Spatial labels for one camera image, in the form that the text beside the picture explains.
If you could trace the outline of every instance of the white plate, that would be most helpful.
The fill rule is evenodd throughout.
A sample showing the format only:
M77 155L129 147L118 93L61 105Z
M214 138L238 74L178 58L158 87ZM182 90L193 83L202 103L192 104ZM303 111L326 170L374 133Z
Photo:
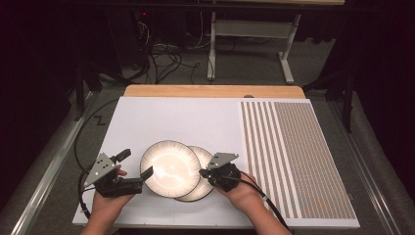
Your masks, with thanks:
M211 153L197 146L189 146L189 148L195 152L196 156L198 156L199 162L201 162L201 167L206 168L212 158ZM176 200L181 202L195 202L207 196L212 189L213 187L208 180L201 177L199 184L192 192L183 197L176 198Z
M161 141L151 146L141 160L141 172L153 166L153 175L146 185L167 198L190 193L200 180L201 164L196 154L186 145L175 141Z

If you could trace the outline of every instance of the gray floor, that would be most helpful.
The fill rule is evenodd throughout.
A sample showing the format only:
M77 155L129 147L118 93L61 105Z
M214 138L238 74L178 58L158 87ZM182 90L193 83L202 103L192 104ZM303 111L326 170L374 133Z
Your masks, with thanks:
M263 45L237 42L234 47L233 41L220 40L217 46L216 78L211 84L285 85L281 68L277 64L276 47L278 46L281 47L280 41ZM333 42L314 45L311 41L305 41L294 44L289 62L296 85L305 85L318 77L332 46ZM183 64L194 66L199 63L200 65L194 69L193 74L192 68L180 66L162 83L209 84L207 81L207 49L179 50L179 53ZM156 61L158 65L163 63L168 65L170 59L158 57ZM132 72L128 68L124 71L126 74ZM154 74L155 70L152 67L149 71L149 78L153 82ZM135 81L145 83L146 78L139 78ZM91 102L90 112L99 109L123 93L124 87L119 84L113 82L103 84L103 91L93 94L88 99ZM361 228L353 230L296 229L296 234L415 234L413 202L406 195L384 156L382 148L376 141L360 107L358 97L354 96L353 100L351 117L353 133L348 134L339 122L342 104L326 102L323 92L309 92L307 98L313 104ZM115 105L116 102L110 103L95 114L95 116L102 117L101 123L105 125L97 125L96 118L85 122L76 146L84 165L91 163L97 156ZM76 133L75 115L76 109L73 107L61 127L38 156L8 206L1 212L0 234L12 233L44 173L50 164L56 161L56 158L63 160L59 174L55 180L52 180L53 187L45 194L45 201L36 205L39 210L34 210L36 219L28 225L31 229L27 229L27 234L64 235L77 234L81 231L82 227L71 224L77 206L76 183L80 169L74 160L73 146L67 154L62 151L69 136ZM165 234L180 234L177 231L164 232ZM141 230L137 234L156 233Z

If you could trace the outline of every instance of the human hand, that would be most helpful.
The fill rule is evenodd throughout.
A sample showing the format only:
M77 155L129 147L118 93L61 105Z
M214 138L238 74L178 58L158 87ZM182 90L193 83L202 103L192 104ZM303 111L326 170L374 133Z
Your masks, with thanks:
M116 173L125 176L127 172L120 168L121 165L116 166ZM91 216L81 234L106 234L118 218L122 208L134 196L135 195L125 195L117 198L104 198L100 193L95 191Z
M255 184L255 178L250 174L245 175L242 173L241 179ZM263 201L259 193L245 183L240 182L236 188L229 192L225 192L219 188L216 188L216 190L228 198L232 205L243 213L249 213L252 208L263 207Z

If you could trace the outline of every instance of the dark background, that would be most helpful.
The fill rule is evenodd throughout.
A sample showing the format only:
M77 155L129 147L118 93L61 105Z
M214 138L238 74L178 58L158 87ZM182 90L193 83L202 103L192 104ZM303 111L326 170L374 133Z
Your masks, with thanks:
M346 1L346 5L377 7L382 14L304 14L296 40L312 37L319 43L337 38L322 77L341 70L350 57L360 58L354 90L386 156L414 199L415 22L410 2L360 0ZM186 30L200 35L197 12L152 13L148 20L154 34L164 40L183 45ZM120 49L109 25L108 13L102 9L73 9L52 0L1 3L0 160L4 167L0 176L7 180L2 183L0 208L67 115L79 57L120 71ZM86 74L97 79L92 71ZM337 77L327 86L342 79Z

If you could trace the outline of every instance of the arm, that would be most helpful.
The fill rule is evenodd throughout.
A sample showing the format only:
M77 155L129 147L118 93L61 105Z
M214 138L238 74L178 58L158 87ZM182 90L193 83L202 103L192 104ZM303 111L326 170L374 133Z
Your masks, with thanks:
M119 175L126 175L127 172L118 168ZM95 192L94 203L92 205L91 216L88 223L81 232L81 235L104 235L113 227L115 220L121 213L122 208L134 197L134 195L126 195L117 198L104 198L100 193Z
M242 179L253 182L244 174ZM265 207L259 194L250 186L239 183L238 186L229 192L216 189L224 195L232 205L243 212L256 230L258 235L286 235L291 234L283 224Z

